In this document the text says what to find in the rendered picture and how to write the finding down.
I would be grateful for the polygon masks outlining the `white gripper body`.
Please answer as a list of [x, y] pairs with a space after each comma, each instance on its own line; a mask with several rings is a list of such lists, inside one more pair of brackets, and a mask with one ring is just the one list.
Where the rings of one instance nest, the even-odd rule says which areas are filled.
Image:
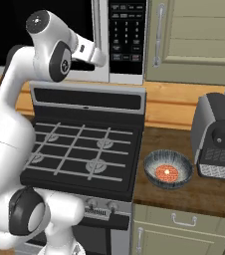
[[88, 63], [97, 67], [103, 67], [106, 64], [107, 56], [96, 46], [94, 42], [89, 42], [87, 46]]

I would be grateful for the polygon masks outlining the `round brown waffle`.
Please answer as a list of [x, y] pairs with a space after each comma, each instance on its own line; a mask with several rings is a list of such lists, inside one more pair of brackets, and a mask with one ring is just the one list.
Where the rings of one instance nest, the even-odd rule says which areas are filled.
[[174, 182], [178, 179], [178, 170], [169, 164], [163, 164], [160, 165], [156, 170], [155, 170], [155, 176], [165, 182]]

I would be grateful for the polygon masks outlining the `black glass microwave door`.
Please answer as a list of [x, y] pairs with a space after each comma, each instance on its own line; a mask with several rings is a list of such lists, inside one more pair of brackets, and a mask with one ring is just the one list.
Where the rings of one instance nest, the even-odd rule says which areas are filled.
[[[100, 49], [107, 56], [106, 64], [94, 65], [92, 72], [71, 69], [70, 80], [106, 82], [109, 79], [108, 17], [108, 0], [100, 0]], [[60, 41], [70, 47], [72, 62], [88, 62], [87, 46], [94, 42], [92, 0], [0, 0], [0, 75], [13, 46], [33, 46], [35, 64], [43, 66], [50, 61]]]

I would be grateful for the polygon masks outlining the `black and silver coffee machine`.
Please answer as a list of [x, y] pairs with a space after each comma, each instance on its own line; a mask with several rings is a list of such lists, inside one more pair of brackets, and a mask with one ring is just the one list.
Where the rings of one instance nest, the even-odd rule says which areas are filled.
[[209, 93], [200, 97], [190, 132], [198, 175], [225, 179], [225, 96]]

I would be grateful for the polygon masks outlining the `beige drawer front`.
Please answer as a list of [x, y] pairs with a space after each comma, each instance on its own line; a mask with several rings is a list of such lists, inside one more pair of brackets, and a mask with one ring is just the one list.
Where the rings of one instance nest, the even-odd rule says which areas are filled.
[[136, 204], [134, 219], [152, 226], [225, 238], [225, 218]]

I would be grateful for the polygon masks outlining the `beige wall cupboard door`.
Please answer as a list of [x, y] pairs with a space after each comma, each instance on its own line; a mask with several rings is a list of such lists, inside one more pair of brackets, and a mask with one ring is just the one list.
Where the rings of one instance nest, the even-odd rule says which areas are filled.
[[[157, 7], [165, 5], [154, 68]], [[225, 0], [150, 0], [146, 75], [149, 81], [225, 86]]]

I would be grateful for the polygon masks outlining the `silver stove knob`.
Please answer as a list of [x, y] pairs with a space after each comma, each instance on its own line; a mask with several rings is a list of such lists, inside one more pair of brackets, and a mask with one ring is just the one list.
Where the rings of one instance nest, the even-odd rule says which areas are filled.
[[98, 206], [98, 202], [93, 198], [89, 198], [87, 200], [87, 205], [88, 205], [89, 209], [94, 209]]
[[116, 211], [118, 211], [118, 204], [114, 201], [110, 201], [108, 203], [108, 208], [111, 211], [111, 213], [115, 213]]

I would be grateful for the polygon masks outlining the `grey patterned bowl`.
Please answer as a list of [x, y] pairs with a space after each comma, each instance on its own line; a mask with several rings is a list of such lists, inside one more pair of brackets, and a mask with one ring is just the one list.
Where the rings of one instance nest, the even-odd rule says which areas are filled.
[[[155, 176], [155, 170], [163, 164], [174, 166], [178, 170], [178, 179], [174, 182], [165, 182], [159, 180]], [[143, 161], [144, 172], [150, 182], [160, 188], [175, 189], [182, 187], [187, 183], [194, 172], [194, 167], [191, 161], [182, 153], [159, 149], [151, 152]]]

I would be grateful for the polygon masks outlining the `silver microwave oven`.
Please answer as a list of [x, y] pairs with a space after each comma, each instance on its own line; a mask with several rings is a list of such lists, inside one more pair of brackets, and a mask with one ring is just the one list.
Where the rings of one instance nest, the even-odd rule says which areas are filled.
[[109, 83], [143, 79], [147, 0], [108, 0]]

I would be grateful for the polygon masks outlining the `black and silver gas stove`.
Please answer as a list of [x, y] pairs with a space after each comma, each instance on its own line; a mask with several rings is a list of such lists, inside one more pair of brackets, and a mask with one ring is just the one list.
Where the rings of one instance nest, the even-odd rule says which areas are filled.
[[[71, 193], [108, 221], [73, 228], [87, 255], [130, 255], [132, 197], [144, 127], [144, 88], [32, 82], [36, 142], [21, 182]], [[118, 204], [111, 213], [108, 203]]]

